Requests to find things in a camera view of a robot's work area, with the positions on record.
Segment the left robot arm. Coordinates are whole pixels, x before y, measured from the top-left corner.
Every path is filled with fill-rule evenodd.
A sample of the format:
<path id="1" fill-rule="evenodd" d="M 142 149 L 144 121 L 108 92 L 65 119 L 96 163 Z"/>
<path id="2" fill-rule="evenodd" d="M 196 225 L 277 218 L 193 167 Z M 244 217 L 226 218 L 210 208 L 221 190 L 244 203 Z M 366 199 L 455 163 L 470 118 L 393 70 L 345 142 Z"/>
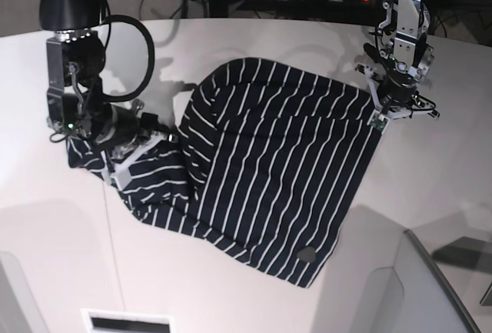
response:
<path id="1" fill-rule="evenodd" d="M 368 124 L 384 133 L 390 122 L 415 115 L 438 118 L 436 104 L 419 92 L 434 61 L 427 43 L 431 12 L 425 0 L 381 0 L 385 19 L 375 26 L 374 43 L 364 50 L 384 72 L 359 64 L 369 88 L 374 110 Z"/>

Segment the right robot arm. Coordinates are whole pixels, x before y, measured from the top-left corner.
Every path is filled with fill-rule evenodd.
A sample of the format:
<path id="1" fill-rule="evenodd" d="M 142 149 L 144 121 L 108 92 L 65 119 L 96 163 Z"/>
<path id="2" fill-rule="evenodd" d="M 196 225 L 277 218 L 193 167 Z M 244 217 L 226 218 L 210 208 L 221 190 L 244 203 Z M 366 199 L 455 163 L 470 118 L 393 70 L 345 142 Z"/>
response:
<path id="1" fill-rule="evenodd" d="M 144 113 L 140 94 L 149 86 L 155 67 L 155 44 L 137 19 L 112 15 L 107 0 L 40 0 L 39 23 L 52 32 L 46 42 L 48 64 L 48 126 L 65 141 L 79 138 L 101 156 L 102 177 L 124 190 L 130 167 L 161 142 L 177 136 Z M 124 23 L 134 26 L 147 46 L 148 66 L 142 82 L 126 95 L 103 91 L 101 72 L 106 47 L 96 27 Z"/>

